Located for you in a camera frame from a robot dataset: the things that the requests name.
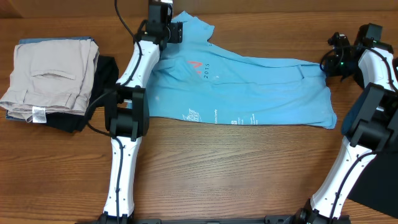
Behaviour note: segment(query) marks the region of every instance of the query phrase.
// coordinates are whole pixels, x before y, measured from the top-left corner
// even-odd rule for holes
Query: blue shirt
[[[212,124],[307,124],[332,129],[336,114],[319,64],[253,58],[208,42],[211,26],[186,12],[183,42],[167,44],[147,85],[150,116]]]

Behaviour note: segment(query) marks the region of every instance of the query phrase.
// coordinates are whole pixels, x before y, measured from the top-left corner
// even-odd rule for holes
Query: wooden table
[[[133,30],[143,18],[127,19]],[[318,62],[335,31],[356,37],[360,25],[384,26],[398,49],[396,12],[319,12],[200,16],[216,26],[211,42],[252,57]],[[123,72],[131,37],[117,17],[0,20],[0,95],[9,86],[14,46],[21,38],[90,35]],[[361,93],[352,79],[328,80],[338,115],[334,130],[310,126],[217,126],[151,119],[134,185],[137,218],[238,218],[292,214],[321,186],[340,149],[341,122]],[[104,126],[103,110],[93,125]],[[111,171],[107,137],[89,129],[67,134],[10,122],[0,112],[0,223],[95,220]],[[397,220],[352,201],[353,223]]]

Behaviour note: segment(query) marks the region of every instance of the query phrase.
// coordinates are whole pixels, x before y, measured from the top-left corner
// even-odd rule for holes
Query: white logo print
[[[182,117],[184,118],[184,121],[201,122],[199,113],[191,109],[189,109],[189,114],[187,116],[183,114]]]

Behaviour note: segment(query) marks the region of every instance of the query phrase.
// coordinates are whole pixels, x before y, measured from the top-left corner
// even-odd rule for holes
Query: shirt sleeve
[[[174,17],[173,22],[183,23],[183,44],[187,42],[207,42],[213,35],[215,28],[185,11]]]

